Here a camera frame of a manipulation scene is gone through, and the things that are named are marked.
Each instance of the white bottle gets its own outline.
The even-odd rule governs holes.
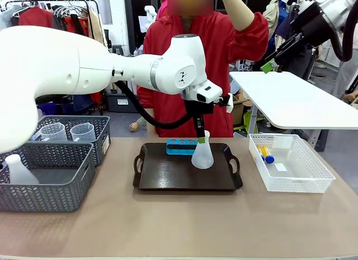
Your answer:
[[[22,164],[18,154],[9,155],[5,162],[9,166],[10,183],[13,185],[38,185],[39,180]]]
[[[198,141],[194,154],[191,157],[191,163],[198,169],[209,169],[214,164],[209,137],[210,133],[205,130],[205,138]]]

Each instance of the white tabletop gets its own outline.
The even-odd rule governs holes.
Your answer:
[[[281,129],[358,129],[358,110],[288,73],[231,72],[273,126]]]

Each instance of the gray basket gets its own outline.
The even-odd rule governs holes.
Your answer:
[[[74,212],[95,176],[93,145],[28,141],[0,155],[18,154],[39,185],[12,185],[8,167],[0,171],[0,211]]]
[[[96,141],[92,142],[94,146],[93,160],[95,161],[95,166],[98,167],[102,164],[108,147],[111,144],[109,121],[110,118],[108,116],[44,116],[39,123],[37,123],[36,133],[31,140],[41,141],[39,130],[43,126],[57,122],[65,125],[67,139],[72,140],[70,133],[72,127],[87,122],[91,123],[95,127],[96,134]]]

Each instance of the table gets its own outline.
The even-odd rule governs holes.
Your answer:
[[[0,254],[122,259],[358,255],[358,197],[330,167],[337,179],[323,195],[267,192],[248,139],[213,139],[227,143],[239,158],[241,190],[141,192],[132,187],[133,160],[142,144],[153,141],[166,139],[112,138],[78,212],[0,213]]]
[[[230,72],[273,126],[312,129],[309,144],[322,129],[357,130],[358,110],[288,73]]]

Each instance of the red jacket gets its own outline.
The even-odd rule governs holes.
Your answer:
[[[223,95],[230,92],[229,63],[240,59],[258,61],[267,49],[269,26],[260,13],[255,14],[252,24],[243,31],[236,31],[227,15],[214,12],[199,16],[192,22],[191,34],[199,35],[206,57],[208,79],[223,89]],[[181,18],[167,16],[152,24],[144,40],[144,53],[163,55],[169,48],[173,36],[184,34]],[[160,122],[173,122],[185,114],[181,96],[166,95],[138,87],[140,103],[154,109],[154,117]],[[232,115],[226,108],[215,106],[214,113],[205,115],[205,129],[210,137],[233,137]],[[156,128],[159,137],[195,138],[192,120],[174,130]]]

